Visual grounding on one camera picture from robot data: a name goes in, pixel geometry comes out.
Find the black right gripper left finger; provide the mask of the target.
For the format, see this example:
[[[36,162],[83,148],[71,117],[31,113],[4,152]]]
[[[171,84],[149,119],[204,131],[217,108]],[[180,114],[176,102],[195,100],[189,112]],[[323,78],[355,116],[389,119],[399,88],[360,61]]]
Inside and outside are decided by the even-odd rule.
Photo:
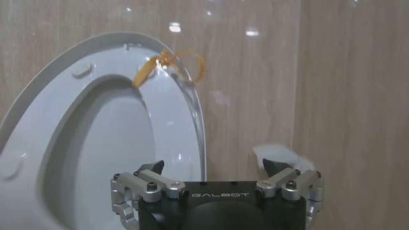
[[[143,164],[133,173],[117,173],[111,179],[111,208],[127,230],[140,228],[135,212],[139,202],[156,203],[164,198],[177,201],[189,195],[187,184],[161,175],[164,161]]]

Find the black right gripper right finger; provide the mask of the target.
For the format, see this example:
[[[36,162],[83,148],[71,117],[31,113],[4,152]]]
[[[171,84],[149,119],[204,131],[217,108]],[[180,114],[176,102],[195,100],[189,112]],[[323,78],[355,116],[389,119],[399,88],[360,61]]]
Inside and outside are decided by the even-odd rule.
[[[256,182],[256,195],[263,201],[279,199],[279,222],[284,230],[308,230],[324,206],[321,173],[301,171],[287,162],[265,158],[263,166],[268,178]]]

